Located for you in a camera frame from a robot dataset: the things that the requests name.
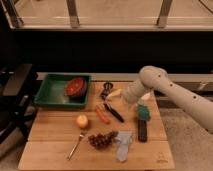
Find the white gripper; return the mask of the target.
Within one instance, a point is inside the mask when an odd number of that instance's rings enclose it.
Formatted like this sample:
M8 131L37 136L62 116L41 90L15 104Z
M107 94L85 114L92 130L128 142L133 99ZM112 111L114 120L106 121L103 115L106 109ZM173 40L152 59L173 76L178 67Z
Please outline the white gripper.
M128 104L135 104L138 102L140 98L140 94L137 91L133 91L131 88L127 87L123 90L117 89L110 94L107 95L106 100L110 101L113 97L120 97L128 103Z

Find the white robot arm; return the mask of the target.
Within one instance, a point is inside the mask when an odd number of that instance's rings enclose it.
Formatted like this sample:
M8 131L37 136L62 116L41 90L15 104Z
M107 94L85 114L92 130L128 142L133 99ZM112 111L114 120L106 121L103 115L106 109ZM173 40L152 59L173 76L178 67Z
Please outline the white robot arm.
M119 95L125 102L135 104L152 90L166 95L201 127L213 134L213 102L175 84L162 68L143 67L137 79L121 89Z

